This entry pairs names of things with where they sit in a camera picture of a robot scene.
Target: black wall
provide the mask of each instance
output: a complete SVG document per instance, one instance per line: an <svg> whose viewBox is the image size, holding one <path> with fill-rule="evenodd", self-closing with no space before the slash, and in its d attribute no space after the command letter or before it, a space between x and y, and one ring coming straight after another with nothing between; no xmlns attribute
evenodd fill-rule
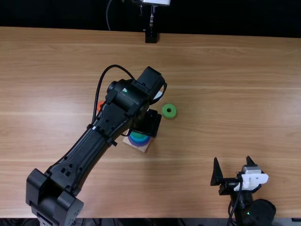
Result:
<svg viewBox="0 0 301 226"><path fill-rule="evenodd" d="M0 0L0 26L107 30L108 0ZM139 16L131 0L113 0L115 31L142 31L150 7ZM156 14L159 32L301 37L301 0L171 0Z"/></svg>

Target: green toy ring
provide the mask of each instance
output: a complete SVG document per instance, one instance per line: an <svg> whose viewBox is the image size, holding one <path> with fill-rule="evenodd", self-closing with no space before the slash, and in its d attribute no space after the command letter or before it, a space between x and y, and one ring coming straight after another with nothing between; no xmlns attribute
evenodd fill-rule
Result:
<svg viewBox="0 0 301 226"><path fill-rule="evenodd" d="M177 109L172 104L166 104L162 107L162 115L164 118L173 119L177 115Z"/></svg>
<svg viewBox="0 0 301 226"><path fill-rule="evenodd" d="M138 138L138 139L142 139L142 138L147 137L147 135L144 135L144 134L141 134L141 133L136 133L136 132L131 132L131 136L135 137L135 138Z"/></svg>

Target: black cable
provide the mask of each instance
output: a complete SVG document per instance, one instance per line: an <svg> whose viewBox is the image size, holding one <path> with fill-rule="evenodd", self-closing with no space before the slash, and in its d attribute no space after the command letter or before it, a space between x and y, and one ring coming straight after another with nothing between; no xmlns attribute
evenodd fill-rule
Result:
<svg viewBox="0 0 301 226"><path fill-rule="evenodd" d="M182 218L180 218L180 222L181 222L184 226L186 226L186 224L185 224L185 222L184 222L184 220L183 220Z"/></svg>
<svg viewBox="0 0 301 226"><path fill-rule="evenodd" d="M234 204L234 206L233 206L233 208L232 208L232 211L231 211L231 213L230 213L230 215L229 215L229 218L228 218L228 221L227 221L226 226L229 226L229 225L230 225L230 222L231 222L231 220L232 220L233 213L234 213L234 211L235 211L235 209L236 209L236 207L237 207L238 200L239 200L239 197L240 197L240 194L241 194L241 190L242 190L242 189L243 189L243 181L241 181L240 184L239 184L239 192L238 192L238 195L237 195L235 204Z"/></svg>
<svg viewBox="0 0 301 226"><path fill-rule="evenodd" d="M125 73L127 73L131 79L135 80L135 78L132 76L132 74L130 72L128 72L127 69L123 68L122 66L119 66L119 65L111 65L111 66L108 66L102 73L102 75L100 76L100 79L99 79L99 82L98 82L98 85L97 85L97 89L96 89L96 94L95 94L95 101L94 101L94 109L93 109L93 117L92 117L92 122L95 120L96 118L96 112L97 112L97 104L98 104L98 96L99 96L99 92L100 92L100 86L103 82L103 78L105 76L105 74L108 72L108 70L110 70L111 68L113 67L117 67L121 70L123 70Z"/></svg>
<svg viewBox="0 0 301 226"><path fill-rule="evenodd" d="M230 200L230 203L229 203L229 206L228 206L228 214L229 214L229 216L230 216L230 209L231 209L231 206L232 206L232 200ZM231 219L231 224L232 224L233 226L237 226L237 225L236 225L236 222L235 222L233 219Z"/></svg>
<svg viewBox="0 0 301 226"><path fill-rule="evenodd" d="M130 136L130 135L131 135L131 132L132 132L132 130L131 130L131 129L129 129L126 135L124 135L124 134L121 134L121 135L122 135L123 137L128 137L128 136Z"/></svg>
<svg viewBox="0 0 301 226"><path fill-rule="evenodd" d="M153 105L153 104L157 103L157 102L163 97L163 95L164 95L164 93L165 93L165 91L166 91L166 89L167 89L167 83L164 83L163 87L164 87L164 88L163 88L163 92L162 92L161 96L159 96L158 98L152 100L152 101L150 102L150 105Z"/></svg>
<svg viewBox="0 0 301 226"><path fill-rule="evenodd" d="M28 221L32 220L32 219L34 219L34 218L29 218L29 219L24 220L23 223L22 223L22 226L25 226L25 224L26 224Z"/></svg>
<svg viewBox="0 0 301 226"><path fill-rule="evenodd" d="M110 8L110 5L111 5L112 1L113 1L113 0L109 0L108 5L107 5L107 8L106 8L106 10L105 10L105 19L106 19L106 21L107 21L107 25L108 25L109 31L111 30L111 28L110 28L110 25L109 25L108 14L109 14L109 8Z"/></svg>
<svg viewBox="0 0 301 226"><path fill-rule="evenodd" d="M93 221L94 221L94 224L97 226L98 225L98 223L96 223L96 221L95 221L95 219L93 218Z"/></svg>

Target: wooden base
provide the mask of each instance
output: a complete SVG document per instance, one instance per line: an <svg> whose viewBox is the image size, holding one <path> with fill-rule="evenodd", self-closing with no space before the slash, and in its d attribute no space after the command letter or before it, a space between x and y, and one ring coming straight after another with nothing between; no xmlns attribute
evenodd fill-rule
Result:
<svg viewBox="0 0 301 226"><path fill-rule="evenodd" d="M147 147L148 147L148 146L150 145L150 143L151 143L151 139L150 139L150 141L149 141L146 145L141 146L141 147L138 147L138 146L133 145L133 144L128 140L128 137L124 137L124 138L123 138L123 142L126 143L126 144L128 144L128 145L130 145L130 146L133 147L134 149L137 149L137 150L139 150L139 151L145 153L146 150L147 150Z"/></svg>

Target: orange object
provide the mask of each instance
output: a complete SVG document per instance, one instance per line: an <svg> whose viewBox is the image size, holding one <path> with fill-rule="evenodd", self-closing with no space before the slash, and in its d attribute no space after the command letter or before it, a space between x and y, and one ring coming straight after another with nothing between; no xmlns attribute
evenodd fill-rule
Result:
<svg viewBox="0 0 301 226"><path fill-rule="evenodd" d="M102 105L104 104L104 101L98 102L97 104L97 110L100 111L100 109L102 108Z"/></svg>

